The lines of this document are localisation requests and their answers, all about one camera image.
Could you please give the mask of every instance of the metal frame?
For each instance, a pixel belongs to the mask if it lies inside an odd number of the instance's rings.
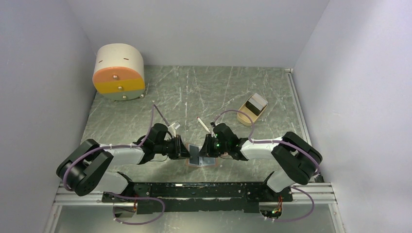
[[[302,109],[300,107],[298,95],[293,82],[293,77],[290,72],[286,72],[290,89],[293,93],[292,98],[295,102],[296,114],[299,119],[302,135],[304,139],[311,145],[308,128],[303,117]],[[336,202],[335,194],[330,183],[309,183],[307,185],[293,185],[303,191],[309,193],[316,204],[328,204],[330,214],[337,233],[345,233],[345,228],[341,219],[341,215]],[[53,233],[56,229],[57,222],[63,206],[133,206],[133,203],[103,203],[103,192],[92,191],[90,194],[79,197],[73,192],[64,189],[63,184],[59,185],[53,206],[49,215],[49,220],[46,224],[44,233]],[[292,190],[293,201],[284,202],[285,205],[293,204],[311,204],[308,197],[299,191]],[[276,205],[277,202],[261,202],[259,205]]]
[[[305,141],[309,145],[312,145],[312,142],[310,141],[310,137],[309,137],[308,127],[306,126],[305,119],[303,118],[303,112],[302,112],[302,108],[300,107],[299,98],[297,96],[292,74],[290,72],[287,72],[286,75],[288,76],[289,87],[291,88],[291,91],[293,93],[292,98],[294,100],[296,114],[299,119],[299,124],[300,124],[300,129],[302,131],[303,139],[305,139]]]
[[[44,228],[44,233],[54,233],[57,222],[59,221],[60,213],[62,212],[62,205],[53,205],[50,210],[49,220]]]

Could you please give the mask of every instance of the gray marble surface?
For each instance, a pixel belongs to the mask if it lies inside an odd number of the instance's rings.
[[[96,94],[83,140],[93,138],[104,144],[129,144],[146,134],[151,105],[158,105],[170,122],[182,125],[178,133],[185,142],[201,147],[206,131],[196,120],[209,125],[220,112],[239,109],[259,93],[269,104],[256,122],[255,139],[268,139],[293,131],[302,136],[291,88],[281,68],[145,66],[146,96],[143,99],[112,101]],[[155,113],[154,123],[162,122]],[[226,113],[217,123],[226,123],[239,137],[247,137],[250,127]],[[155,160],[165,156],[156,155]],[[215,167],[195,168],[185,160],[148,162],[117,166],[135,182],[236,182],[263,181],[280,169],[275,160],[235,161],[218,159]]]

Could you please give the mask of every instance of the gray wall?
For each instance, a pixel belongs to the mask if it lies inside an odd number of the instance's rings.
[[[80,143],[95,56],[63,0],[0,0],[1,232],[42,232]]]
[[[348,232],[411,232],[412,3],[331,0],[296,66]]]
[[[293,67],[329,0],[68,0],[94,51],[150,65]]]

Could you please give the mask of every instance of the round container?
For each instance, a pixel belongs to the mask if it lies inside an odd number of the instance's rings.
[[[140,97],[144,93],[144,67],[140,52],[126,44],[101,47],[96,55],[93,84],[100,94],[112,100]]]

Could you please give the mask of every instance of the white stick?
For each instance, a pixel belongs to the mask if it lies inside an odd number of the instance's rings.
[[[207,128],[207,126],[203,123],[203,121],[202,121],[199,117],[197,117],[197,121],[199,121],[200,124],[203,126],[203,128],[204,128],[208,133],[210,133],[210,130]]]

